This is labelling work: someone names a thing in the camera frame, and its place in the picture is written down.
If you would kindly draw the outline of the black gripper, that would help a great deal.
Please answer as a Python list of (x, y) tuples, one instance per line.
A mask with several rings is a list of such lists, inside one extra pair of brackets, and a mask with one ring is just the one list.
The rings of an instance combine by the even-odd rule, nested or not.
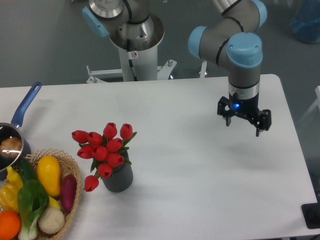
[(263, 131), (268, 131), (272, 125), (272, 114), (269, 109), (258, 108), (259, 95), (250, 99), (239, 99), (229, 94), (228, 98), (222, 96), (217, 104), (217, 114), (226, 121), (226, 126), (231, 124), (232, 117), (248, 121), (256, 128), (255, 136), (259, 137)]

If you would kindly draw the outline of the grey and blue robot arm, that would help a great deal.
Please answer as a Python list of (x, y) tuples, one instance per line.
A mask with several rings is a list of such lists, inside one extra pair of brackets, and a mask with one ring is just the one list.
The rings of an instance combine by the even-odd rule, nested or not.
[(195, 57), (228, 71), (228, 96), (217, 103), (217, 114), (226, 125), (232, 117), (247, 120), (258, 136), (272, 124), (269, 109), (259, 110), (262, 40), (255, 31), (267, 19), (260, 0), (215, 0), (222, 21), (214, 27), (198, 26), (188, 38), (188, 50)]

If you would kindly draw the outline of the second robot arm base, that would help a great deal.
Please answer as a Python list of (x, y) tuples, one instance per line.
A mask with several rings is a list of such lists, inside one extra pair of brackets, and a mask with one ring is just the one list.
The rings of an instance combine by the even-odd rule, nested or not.
[(163, 40), (160, 18), (150, 11), (148, 0), (90, 0), (82, 16), (101, 38), (109, 36), (121, 49), (145, 51)]

